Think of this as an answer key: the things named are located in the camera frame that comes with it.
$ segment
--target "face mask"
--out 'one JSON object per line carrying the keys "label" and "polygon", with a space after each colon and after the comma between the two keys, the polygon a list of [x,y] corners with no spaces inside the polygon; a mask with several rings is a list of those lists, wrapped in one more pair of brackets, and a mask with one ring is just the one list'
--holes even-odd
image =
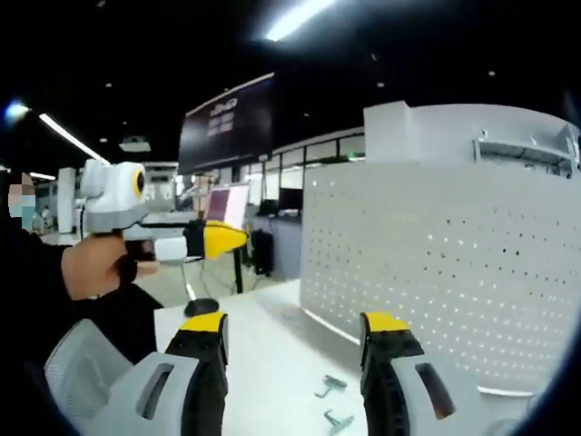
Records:
{"label": "face mask", "polygon": [[22,228],[30,231],[33,227],[34,209],[36,207],[36,197],[34,195],[22,195],[20,204],[9,207],[10,216],[22,220]]}

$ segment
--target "person's hand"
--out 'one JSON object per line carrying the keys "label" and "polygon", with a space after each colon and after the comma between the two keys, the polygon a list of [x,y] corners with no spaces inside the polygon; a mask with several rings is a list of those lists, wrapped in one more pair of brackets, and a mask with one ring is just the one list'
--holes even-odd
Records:
{"label": "person's hand", "polygon": [[[89,236],[64,250],[64,284],[73,300],[104,295],[119,288],[116,263],[127,254],[119,236]],[[137,276],[155,273],[156,263],[138,264]]]}

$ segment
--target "black ceiling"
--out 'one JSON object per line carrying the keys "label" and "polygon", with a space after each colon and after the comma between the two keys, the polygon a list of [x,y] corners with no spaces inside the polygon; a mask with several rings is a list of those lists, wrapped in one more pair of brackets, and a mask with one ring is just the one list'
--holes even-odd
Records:
{"label": "black ceiling", "polygon": [[[265,41],[300,1],[2,5],[0,96],[48,113],[113,162],[177,160],[186,111],[271,71],[279,145],[362,125],[363,107],[400,99],[517,105],[576,121],[579,38],[560,0],[337,0],[289,38]],[[146,136],[152,152],[123,153],[128,134]],[[39,173],[86,158],[39,121],[24,136]],[[0,158],[15,143],[1,145]]]}

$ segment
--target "floor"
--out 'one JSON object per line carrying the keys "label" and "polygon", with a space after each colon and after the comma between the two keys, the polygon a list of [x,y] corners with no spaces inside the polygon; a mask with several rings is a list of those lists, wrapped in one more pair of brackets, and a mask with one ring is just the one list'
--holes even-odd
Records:
{"label": "floor", "polygon": [[[78,242],[73,234],[47,234],[46,243],[72,245]],[[231,253],[216,260],[208,260],[185,265],[187,279],[196,297],[220,299],[236,293],[234,280],[234,260]],[[182,272],[179,267],[162,265],[158,273],[136,281],[164,307],[185,304],[188,301]],[[252,269],[242,267],[242,283],[245,292],[261,289],[276,283],[271,278],[257,277]]]}

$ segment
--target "monitor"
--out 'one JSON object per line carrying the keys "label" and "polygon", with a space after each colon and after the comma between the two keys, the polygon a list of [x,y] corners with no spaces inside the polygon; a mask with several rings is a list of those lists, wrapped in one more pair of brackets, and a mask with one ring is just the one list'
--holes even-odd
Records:
{"label": "monitor", "polygon": [[244,230],[249,193],[250,186],[246,183],[213,188],[204,218],[226,223],[234,229]]}
{"label": "monitor", "polygon": [[282,211],[301,211],[302,189],[281,188],[279,192],[279,209]]}
{"label": "monitor", "polygon": [[237,86],[185,115],[178,174],[257,162],[271,154],[272,77]]}

